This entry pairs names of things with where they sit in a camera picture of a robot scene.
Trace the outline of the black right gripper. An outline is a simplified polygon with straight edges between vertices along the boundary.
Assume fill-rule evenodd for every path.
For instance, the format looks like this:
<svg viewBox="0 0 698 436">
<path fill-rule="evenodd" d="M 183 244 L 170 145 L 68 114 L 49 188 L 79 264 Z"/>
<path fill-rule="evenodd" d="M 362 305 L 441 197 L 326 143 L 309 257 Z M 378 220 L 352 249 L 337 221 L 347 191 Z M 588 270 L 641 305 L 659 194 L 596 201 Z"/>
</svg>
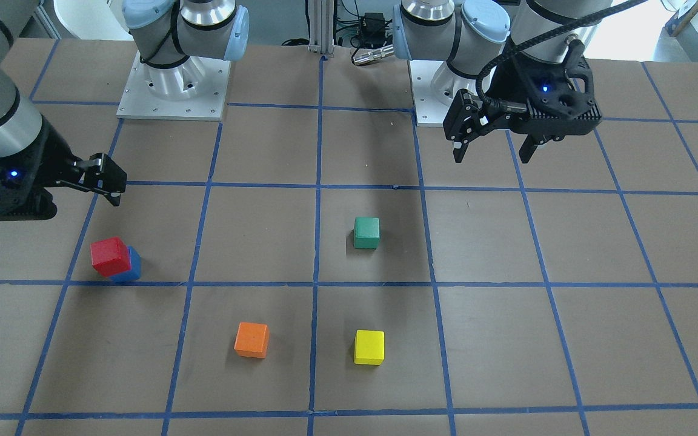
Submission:
<svg viewBox="0 0 698 436">
<path fill-rule="evenodd" d="M 80 160 L 47 119 L 41 122 L 36 138 L 19 153 L 19 189 L 29 194 L 49 187 L 91 191 L 119 206 L 127 172 L 105 153 Z"/>
</svg>

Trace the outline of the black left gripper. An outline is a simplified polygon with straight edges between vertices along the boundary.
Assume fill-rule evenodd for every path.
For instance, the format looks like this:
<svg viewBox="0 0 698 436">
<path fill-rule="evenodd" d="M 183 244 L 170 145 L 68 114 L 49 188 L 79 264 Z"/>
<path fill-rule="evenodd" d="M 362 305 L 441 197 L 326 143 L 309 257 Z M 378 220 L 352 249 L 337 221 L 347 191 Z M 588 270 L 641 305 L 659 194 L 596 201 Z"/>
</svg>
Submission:
<svg viewBox="0 0 698 436">
<path fill-rule="evenodd" d="M 527 71 L 524 67 L 531 60 L 524 52 L 505 51 L 490 65 L 490 84 L 477 89 L 455 91 L 451 105 L 444 117 L 443 130 L 452 141 L 453 157 L 462 163 L 471 141 L 501 128 L 511 131 L 533 131 L 534 117 L 531 96 L 527 91 Z M 529 134 L 519 149 L 522 164 L 530 162 L 535 151 L 557 135 Z"/>
</svg>

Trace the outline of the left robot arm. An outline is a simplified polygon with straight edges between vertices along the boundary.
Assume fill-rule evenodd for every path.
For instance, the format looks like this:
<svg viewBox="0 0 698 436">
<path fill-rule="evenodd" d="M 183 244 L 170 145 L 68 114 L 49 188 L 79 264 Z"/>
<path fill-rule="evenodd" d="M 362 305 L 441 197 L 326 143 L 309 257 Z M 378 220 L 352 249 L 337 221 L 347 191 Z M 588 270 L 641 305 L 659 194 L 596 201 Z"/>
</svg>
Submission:
<svg viewBox="0 0 698 436">
<path fill-rule="evenodd" d="M 592 133 L 603 114 L 585 59 L 610 1 L 521 1 L 514 16 L 494 1 L 402 1 L 391 28 L 397 58 L 438 61 L 433 89 L 448 105 L 442 127 L 457 163 L 495 130 L 538 147 Z"/>
</svg>

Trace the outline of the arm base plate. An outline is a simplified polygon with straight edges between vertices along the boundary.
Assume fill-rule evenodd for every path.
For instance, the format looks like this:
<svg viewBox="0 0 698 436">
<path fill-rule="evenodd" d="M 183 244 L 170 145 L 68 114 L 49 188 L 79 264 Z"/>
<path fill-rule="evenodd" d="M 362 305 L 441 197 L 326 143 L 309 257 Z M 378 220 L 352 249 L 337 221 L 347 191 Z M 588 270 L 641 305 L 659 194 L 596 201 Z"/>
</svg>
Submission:
<svg viewBox="0 0 698 436">
<path fill-rule="evenodd" d="M 224 118 L 232 63 L 190 57 L 158 69 L 135 55 L 116 115 L 139 121 L 213 121 Z"/>
<path fill-rule="evenodd" d="M 442 127 L 457 91 L 476 92 L 476 81 L 454 74 L 446 61 L 412 60 L 409 70 L 419 126 Z"/>
</svg>

